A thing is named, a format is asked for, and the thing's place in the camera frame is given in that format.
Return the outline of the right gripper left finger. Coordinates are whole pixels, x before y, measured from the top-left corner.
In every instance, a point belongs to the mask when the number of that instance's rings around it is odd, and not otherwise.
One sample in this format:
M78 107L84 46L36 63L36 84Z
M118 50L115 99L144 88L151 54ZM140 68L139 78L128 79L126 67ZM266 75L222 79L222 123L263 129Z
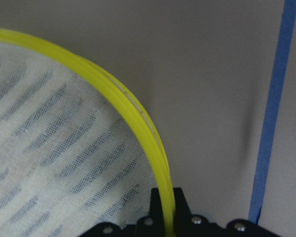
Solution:
M164 237L165 227L158 188L152 188L148 214L141 217L135 228L136 237Z

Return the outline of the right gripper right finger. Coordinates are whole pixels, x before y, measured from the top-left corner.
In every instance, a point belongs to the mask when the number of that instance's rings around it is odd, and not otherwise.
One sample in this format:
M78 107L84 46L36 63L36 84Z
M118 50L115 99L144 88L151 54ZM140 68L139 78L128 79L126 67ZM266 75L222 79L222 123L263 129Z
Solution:
M177 237L225 237L225 229L200 214L192 214L183 190L174 188L174 231Z

